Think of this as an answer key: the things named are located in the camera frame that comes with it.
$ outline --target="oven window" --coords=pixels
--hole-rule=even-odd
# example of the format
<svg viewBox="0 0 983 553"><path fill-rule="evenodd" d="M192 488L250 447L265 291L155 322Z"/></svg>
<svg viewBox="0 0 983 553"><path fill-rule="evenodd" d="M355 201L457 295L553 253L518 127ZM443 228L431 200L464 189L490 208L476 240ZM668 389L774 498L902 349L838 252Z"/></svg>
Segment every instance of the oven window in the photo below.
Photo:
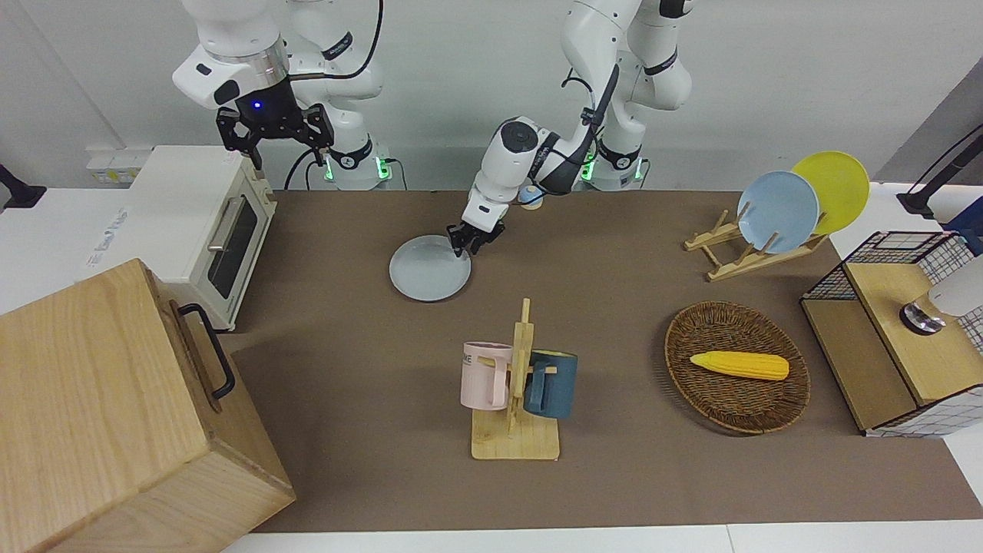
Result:
<svg viewBox="0 0 983 553"><path fill-rule="evenodd" d="M232 229L232 236L229 244L223 252L217 252L211 260L211 267L208 268L208 281L215 286L218 293L223 298L228 299L232 293L232 285L236 282L239 275L239 268L242 267L243 260L246 259L246 250L253 239L253 232L256 230L259 218L253 210L249 201L243 206L239 213L239 218Z"/></svg>

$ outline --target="brown table mat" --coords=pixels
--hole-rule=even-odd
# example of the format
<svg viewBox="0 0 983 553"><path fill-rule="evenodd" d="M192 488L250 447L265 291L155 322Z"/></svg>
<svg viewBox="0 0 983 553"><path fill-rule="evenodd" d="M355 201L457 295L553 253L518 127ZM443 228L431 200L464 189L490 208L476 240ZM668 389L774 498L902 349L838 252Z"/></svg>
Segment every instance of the brown table mat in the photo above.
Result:
<svg viewBox="0 0 983 553"><path fill-rule="evenodd" d="M388 278L404 241L442 233L459 192L279 195L233 351L297 489L259 531L975 519L939 440L857 434L797 303L838 258L815 254L708 283L679 244L736 194L582 193L513 209L454 298ZM737 248L715 246L722 259ZM510 341L523 296L536 346L580 356L559 461L473 461L461 344ZM762 311L808 363L812 399L780 432L726 436L665 374L672 316L703 300Z"/></svg>

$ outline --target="mug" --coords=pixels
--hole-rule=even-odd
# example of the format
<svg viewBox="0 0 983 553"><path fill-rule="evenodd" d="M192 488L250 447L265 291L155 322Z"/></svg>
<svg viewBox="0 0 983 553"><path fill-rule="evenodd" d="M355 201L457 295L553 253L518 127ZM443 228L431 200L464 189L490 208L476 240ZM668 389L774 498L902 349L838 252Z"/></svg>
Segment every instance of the mug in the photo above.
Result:
<svg viewBox="0 0 983 553"><path fill-rule="evenodd" d="M533 373L526 379L523 408L548 418L566 418L573 408L577 356L562 351L534 349L529 357Z"/></svg>
<svg viewBox="0 0 983 553"><path fill-rule="evenodd" d="M488 341L466 341L461 365L461 404L481 411L508 405L508 364L512 346Z"/></svg>

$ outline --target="plate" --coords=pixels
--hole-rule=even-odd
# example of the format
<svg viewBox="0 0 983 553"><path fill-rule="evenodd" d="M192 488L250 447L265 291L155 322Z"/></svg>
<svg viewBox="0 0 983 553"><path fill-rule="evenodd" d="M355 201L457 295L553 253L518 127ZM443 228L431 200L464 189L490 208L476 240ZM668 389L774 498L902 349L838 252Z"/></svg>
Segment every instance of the plate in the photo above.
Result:
<svg viewBox="0 0 983 553"><path fill-rule="evenodd" d="M843 152L812 154L792 167L792 172L809 181L826 214L816 225L816 234L829 234L849 226L867 206L870 178L863 163Z"/></svg>
<svg viewBox="0 0 983 553"><path fill-rule="evenodd" d="M454 255L450 239L439 234L417 236L392 254L389 278L403 295L418 301L448 298L468 281L471 257Z"/></svg>
<svg viewBox="0 0 983 553"><path fill-rule="evenodd" d="M737 212L750 202L737 224L748 243L763 250L772 234L779 237L769 254L783 254L801 246L816 229L819 200L809 182L790 171L773 171L757 178L744 190Z"/></svg>

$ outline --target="mug handle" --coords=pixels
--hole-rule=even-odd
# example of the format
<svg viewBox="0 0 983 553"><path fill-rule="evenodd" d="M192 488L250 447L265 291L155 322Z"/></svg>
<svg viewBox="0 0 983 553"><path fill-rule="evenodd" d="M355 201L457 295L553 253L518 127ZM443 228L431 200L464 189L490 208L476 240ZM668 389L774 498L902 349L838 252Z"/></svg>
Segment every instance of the mug handle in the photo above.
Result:
<svg viewBox="0 0 983 553"><path fill-rule="evenodd" d="M508 390L505 388L505 376L508 373L508 362L501 357L493 357L494 359L494 385L491 387L491 401L489 404L495 407L504 407L508 404ZM502 405L498 405L495 401L505 396L505 401Z"/></svg>
<svg viewBox="0 0 983 553"><path fill-rule="evenodd" d="M537 412L543 411L548 366L549 361L537 361L533 364L533 382L529 386L529 401Z"/></svg>

